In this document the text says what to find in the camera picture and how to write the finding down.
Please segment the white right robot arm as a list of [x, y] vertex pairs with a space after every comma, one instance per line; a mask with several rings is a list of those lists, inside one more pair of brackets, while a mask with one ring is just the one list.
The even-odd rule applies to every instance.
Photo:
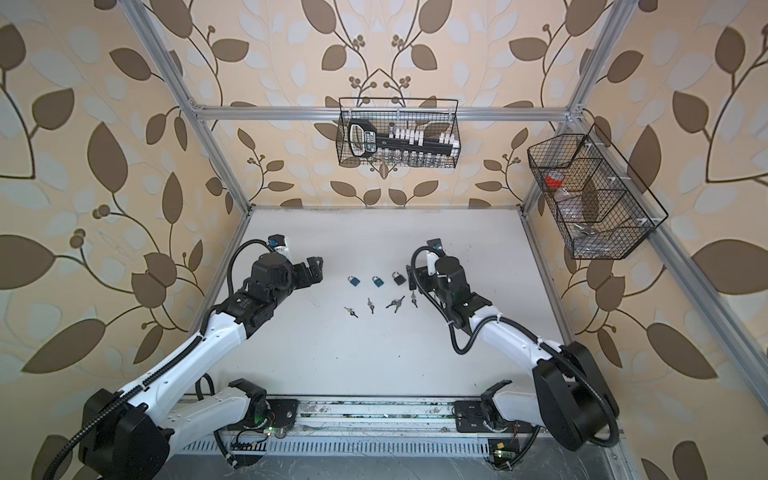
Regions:
[[545, 428], [564, 448], [585, 443], [611, 448], [620, 440], [620, 409], [587, 347], [577, 341], [548, 340], [505, 316], [490, 300], [471, 290], [458, 258], [423, 246], [425, 265], [412, 259], [409, 287], [422, 294], [446, 321], [455, 353], [466, 355], [484, 342], [527, 370], [532, 392], [501, 380], [480, 396], [486, 429], [503, 432], [514, 423]]

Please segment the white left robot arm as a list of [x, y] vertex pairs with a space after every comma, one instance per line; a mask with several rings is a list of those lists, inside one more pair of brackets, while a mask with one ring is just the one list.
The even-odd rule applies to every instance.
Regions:
[[122, 389], [102, 389], [88, 399], [75, 440], [79, 460], [105, 479], [152, 479], [187, 445], [253, 416], [266, 392], [244, 379], [194, 404], [177, 403], [289, 295], [320, 283], [322, 269], [320, 257], [293, 264], [279, 252], [263, 254], [243, 286], [214, 306], [199, 332]]

